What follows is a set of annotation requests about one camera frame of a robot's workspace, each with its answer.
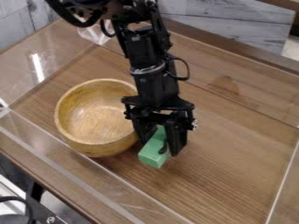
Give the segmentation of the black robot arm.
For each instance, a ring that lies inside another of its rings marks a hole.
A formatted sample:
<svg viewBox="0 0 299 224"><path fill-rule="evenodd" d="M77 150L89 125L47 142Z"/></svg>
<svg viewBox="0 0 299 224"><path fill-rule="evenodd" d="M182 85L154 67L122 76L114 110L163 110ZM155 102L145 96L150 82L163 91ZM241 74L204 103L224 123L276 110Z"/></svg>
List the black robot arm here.
<svg viewBox="0 0 299 224"><path fill-rule="evenodd" d="M182 81L170 54L171 33L165 25L158 0L46 0L59 16L74 26L99 25L105 35L117 38L130 62L137 95L122 99L126 118L133 121L139 139L150 142L165 127L163 149L175 156L187 145L195 129L195 105L181 97Z"/></svg>

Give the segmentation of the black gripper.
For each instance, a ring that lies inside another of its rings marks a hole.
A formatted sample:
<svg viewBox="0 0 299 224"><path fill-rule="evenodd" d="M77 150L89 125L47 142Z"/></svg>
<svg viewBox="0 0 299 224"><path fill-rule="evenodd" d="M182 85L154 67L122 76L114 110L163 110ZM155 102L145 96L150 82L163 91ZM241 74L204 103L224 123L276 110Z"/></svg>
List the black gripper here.
<svg viewBox="0 0 299 224"><path fill-rule="evenodd" d="M189 130L197 127L193 114L195 106L179 96L179 82L190 76L178 76L173 60L163 60L157 66L133 67L130 73L138 94L122 99L126 118L133 121L142 144L158 131L157 124L163 125L166 138L158 153L163 155L170 151L175 157L187 145Z"/></svg>

